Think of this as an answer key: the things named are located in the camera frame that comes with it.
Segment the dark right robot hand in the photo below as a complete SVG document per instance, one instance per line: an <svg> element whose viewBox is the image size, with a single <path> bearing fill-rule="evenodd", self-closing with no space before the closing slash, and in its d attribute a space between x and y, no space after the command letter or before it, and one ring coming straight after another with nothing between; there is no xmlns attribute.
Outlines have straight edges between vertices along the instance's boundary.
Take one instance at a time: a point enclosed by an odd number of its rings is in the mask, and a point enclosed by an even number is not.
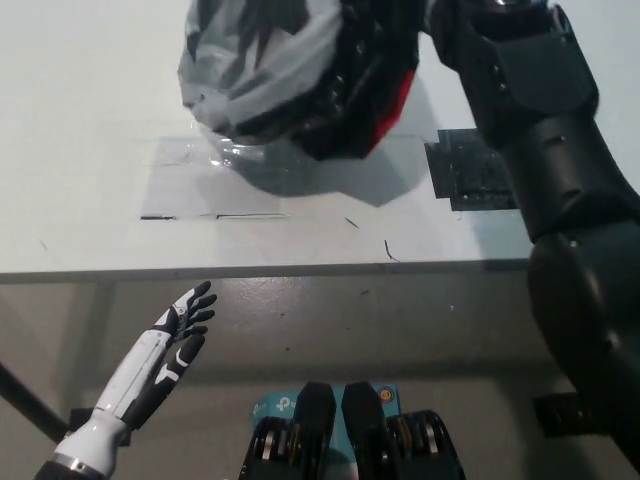
<svg viewBox="0 0 640 480"><path fill-rule="evenodd" d="M429 34L429 6L430 2L423 0L342 1L347 19L368 26L378 25L392 33Z"/></svg>

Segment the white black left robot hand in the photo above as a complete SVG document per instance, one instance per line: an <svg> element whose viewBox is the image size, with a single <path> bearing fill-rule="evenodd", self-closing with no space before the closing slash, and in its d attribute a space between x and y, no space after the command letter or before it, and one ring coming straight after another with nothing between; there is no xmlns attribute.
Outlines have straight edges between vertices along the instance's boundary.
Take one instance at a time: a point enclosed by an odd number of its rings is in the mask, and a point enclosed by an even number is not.
<svg viewBox="0 0 640 480"><path fill-rule="evenodd" d="M205 342L217 296L205 281L174 301L138 337L99 397L95 409L140 429L160 407Z"/></svg>

